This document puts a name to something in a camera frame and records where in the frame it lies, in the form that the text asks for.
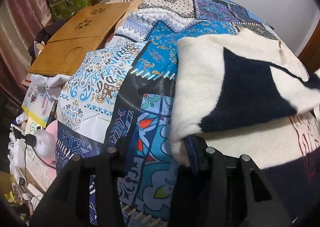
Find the white and navy knit sweater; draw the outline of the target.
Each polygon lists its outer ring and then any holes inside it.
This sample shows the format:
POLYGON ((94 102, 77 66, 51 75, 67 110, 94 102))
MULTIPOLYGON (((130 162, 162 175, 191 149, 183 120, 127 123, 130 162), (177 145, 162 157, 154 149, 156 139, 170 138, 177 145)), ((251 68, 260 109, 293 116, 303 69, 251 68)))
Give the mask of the white and navy knit sweater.
POLYGON ((193 166, 183 139, 250 155, 292 219, 319 198, 319 72, 308 74, 280 40, 249 29, 177 42, 171 152, 193 166))

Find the white and yellow paper bag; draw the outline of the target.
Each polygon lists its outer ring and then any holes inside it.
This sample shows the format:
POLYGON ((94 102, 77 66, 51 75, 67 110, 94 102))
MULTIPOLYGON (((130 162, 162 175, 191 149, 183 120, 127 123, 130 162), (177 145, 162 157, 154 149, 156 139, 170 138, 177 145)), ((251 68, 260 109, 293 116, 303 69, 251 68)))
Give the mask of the white and yellow paper bag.
POLYGON ((36 86, 30 85, 22 103, 22 109, 36 123, 46 128, 50 113, 56 100, 50 99, 47 92, 41 92, 36 86))

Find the blue patchwork bed quilt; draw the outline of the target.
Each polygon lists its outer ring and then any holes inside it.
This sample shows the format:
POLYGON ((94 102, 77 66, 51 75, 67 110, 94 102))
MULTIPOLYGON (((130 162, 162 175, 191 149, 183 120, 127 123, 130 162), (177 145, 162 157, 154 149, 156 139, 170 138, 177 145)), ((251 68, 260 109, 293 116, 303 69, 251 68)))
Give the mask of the blue patchwork bed quilt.
POLYGON ((230 0, 134 0, 105 48, 86 54, 57 104, 56 169, 129 139, 117 181, 125 226, 166 226, 178 164, 169 131, 183 37, 237 34, 276 39, 259 17, 230 0))

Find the wooden lap desk board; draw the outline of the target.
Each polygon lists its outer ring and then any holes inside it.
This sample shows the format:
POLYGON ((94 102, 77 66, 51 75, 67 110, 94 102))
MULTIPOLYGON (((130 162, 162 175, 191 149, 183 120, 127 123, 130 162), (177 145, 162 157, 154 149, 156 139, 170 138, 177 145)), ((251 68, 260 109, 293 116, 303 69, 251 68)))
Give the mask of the wooden lap desk board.
POLYGON ((85 7, 47 42, 29 69, 30 74, 73 75, 86 54, 98 49, 129 8, 129 3, 85 7))

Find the green patterned storage bag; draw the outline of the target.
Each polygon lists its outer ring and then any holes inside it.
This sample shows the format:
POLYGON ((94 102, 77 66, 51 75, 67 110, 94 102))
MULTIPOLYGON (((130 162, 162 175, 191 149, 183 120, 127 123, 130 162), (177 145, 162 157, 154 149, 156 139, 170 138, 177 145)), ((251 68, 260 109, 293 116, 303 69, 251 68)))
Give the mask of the green patterned storage bag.
POLYGON ((53 21, 68 20, 84 7, 98 4, 102 0, 57 0, 49 4, 53 21))

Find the pink striped curtain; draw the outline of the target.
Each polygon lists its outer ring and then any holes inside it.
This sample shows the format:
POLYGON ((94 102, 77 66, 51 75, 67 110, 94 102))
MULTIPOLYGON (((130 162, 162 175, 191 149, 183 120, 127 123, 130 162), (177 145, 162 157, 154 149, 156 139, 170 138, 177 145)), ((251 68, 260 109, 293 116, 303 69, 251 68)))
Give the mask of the pink striped curtain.
POLYGON ((46 0, 1 0, 1 93, 17 105, 25 95, 21 82, 28 74, 28 48, 52 21, 46 0))

